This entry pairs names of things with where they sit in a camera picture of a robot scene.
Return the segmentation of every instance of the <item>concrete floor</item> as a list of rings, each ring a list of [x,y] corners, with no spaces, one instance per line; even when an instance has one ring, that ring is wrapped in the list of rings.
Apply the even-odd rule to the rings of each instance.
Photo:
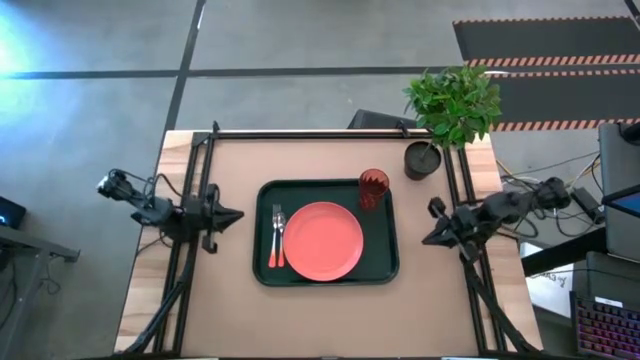
[[[195,5],[0,0],[0,72],[177,70]],[[456,65],[453,20],[599,15],[629,12],[623,0],[209,0],[191,68]],[[401,115],[408,78],[189,79],[176,128],[214,119],[228,129],[344,128],[359,108]],[[40,294],[21,358],[113,349],[140,229],[129,207],[95,185],[112,167],[152,174],[174,86],[174,78],[0,80],[0,194],[29,209],[26,231],[82,249],[77,264],[52,264],[62,291]],[[598,148],[595,130],[492,138],[516,172]],[[569,180],[589,160],[534,175]],[[580,184],[598,194],[589,177]],[[540,227],[539,241],[566,240],[552,222]]]

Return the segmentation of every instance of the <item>potted plant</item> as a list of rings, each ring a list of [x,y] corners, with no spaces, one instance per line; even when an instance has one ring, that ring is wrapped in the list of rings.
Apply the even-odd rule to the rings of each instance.
[[[476,134],[482,139],[491,125],[498,125],[500,87],[489,86],[485,66],[447,68],[438,75],[422,74],[403,92],[409,97],[405,112],[416,113],[417,127],[431,132],[431,142],[409,145],[404,154],[405,173],[421,180],[438,169],[451,145],[463,148]]]

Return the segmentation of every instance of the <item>keyboard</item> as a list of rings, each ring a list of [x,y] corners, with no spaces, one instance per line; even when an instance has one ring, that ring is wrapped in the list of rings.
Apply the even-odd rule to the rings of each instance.
[[[571,292],[578,354],[640,359],[640,306]]]

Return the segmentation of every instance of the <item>green leaves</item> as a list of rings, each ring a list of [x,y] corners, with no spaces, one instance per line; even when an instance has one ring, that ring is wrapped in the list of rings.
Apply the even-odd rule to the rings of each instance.
[[[409,98],[407,108],[417,114],[417,126],[430,129],[433,142],[444,148],[464,147],[497,126],[500,87],[490,84],[486,67],[448,68],[432,76],[425,72],[402,91]]]

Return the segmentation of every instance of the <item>hazard stripe mat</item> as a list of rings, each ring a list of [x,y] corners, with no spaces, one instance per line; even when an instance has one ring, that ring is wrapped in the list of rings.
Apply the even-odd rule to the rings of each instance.
[[[453,23],[470,65],[640,63],[640,31],[624,16],[463,20]]]
[[[640,68],[492,74],[500,85],[495,131],[595,128],[640,122]]]

